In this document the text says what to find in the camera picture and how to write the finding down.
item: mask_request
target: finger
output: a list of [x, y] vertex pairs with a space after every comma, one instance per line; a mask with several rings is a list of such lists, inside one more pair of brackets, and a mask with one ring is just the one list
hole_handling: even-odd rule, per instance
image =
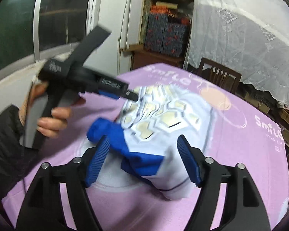
[[80, 97], [77, 102], [75, 102], [72, 106], [80, 106], [86, 103], [86, 99], [83, 97]]
[[43, 117], [38, 120], [38, 126], [50, 130], [62, 130], [67, 127], [67, 120]]
[[45, 93], [47, 87], [48, 87], [48, 82], [42, 82], [40, 84], [33, 85], [31, 93], [30, 93], [29, 106], [32, 105], [34, 99], [36, 99], [37, 97]]
[[58, 119], [68, 119], [72, 116], [72, 109], [71, 107], [59, 107], [59, 108], [53, 108], [51, 110], [51, 115]]
[[56, 138], [59, 134], [59, 130], [50, 130], [50, 129], [45, 129], [42, 127], [37, 127], [37, 130], [41, 132], [44, 136], [47, 136], [50, 138]]

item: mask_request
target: table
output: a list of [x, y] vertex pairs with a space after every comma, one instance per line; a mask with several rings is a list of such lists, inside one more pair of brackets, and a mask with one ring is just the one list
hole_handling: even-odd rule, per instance
[[[246, 165], [263, 198], [271, 228], [284, 216], [289, 197], [289, 176], [284, 141], [278, 125], [245, 101], [212, 83], [184, 70], [152, 64], [125, 73], [120, 79], [131, 88], [140, 85], [174, 84], [200, 94], [217, 111], [213, 139], [206, 156], [220, 164]], [[97, 117], [114, 120], [124, 99], [111, 100], [98, 95], [85, 95], [87, 103], [74, 109], [69, 126], [60, 137], [47, 140], [41, 149], [41, 160], [25, 178], [27, 188], [42, 162], [52, 166], [66, 164], [83, 152], [86, 132]], [[159, 192], [133, 177], [124, 186], [116, 186], [109, 172], [109, 180], [87, 189], [96, 216], [104, 231], [180, 231], [192, 213], [200, 190], [195, 187], [190, 198], [166, 200]], [[60, 185], [63, 209], [69, 227], [75, 228], [64, 184]], [[221, 186], [218, 206], [211, 228], [219, 225], [225, 197]], [[13, 225], [24, 199], [22, 183], [2, 200]]]

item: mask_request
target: glass pane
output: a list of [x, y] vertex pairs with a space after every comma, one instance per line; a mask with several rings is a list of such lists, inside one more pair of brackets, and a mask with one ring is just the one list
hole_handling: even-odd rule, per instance
[[85, 36], [88, 0], [42, 0], [40, 51], [81, 41]]
[[0, 69], [34, 53], [35, 0], [2, 0], [0, 3]]

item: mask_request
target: chair back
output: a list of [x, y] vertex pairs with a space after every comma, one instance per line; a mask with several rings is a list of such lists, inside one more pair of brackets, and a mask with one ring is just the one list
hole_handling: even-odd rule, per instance
[[201, 58], [197, 72], [197, 75], [200, 77], [203, 77], [202, 72], [205, 64], [211, 66], [208, 81], [234, 94], [237, 90], [242, 75], [224, 65], [203, 57]]

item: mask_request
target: blue cloth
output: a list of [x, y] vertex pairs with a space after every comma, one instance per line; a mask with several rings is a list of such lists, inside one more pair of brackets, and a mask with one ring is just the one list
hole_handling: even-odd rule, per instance
[[156, 175], [163, 161], [163, 156], [130, 152], [121, 125], [98, 118], [88, 130], [87, 138], [89, 141], [97, 143], [103, 135], [108, 136], [110, 148], [124, 156], [125, 159], [122, 161], [121, 169], [134, 176]]

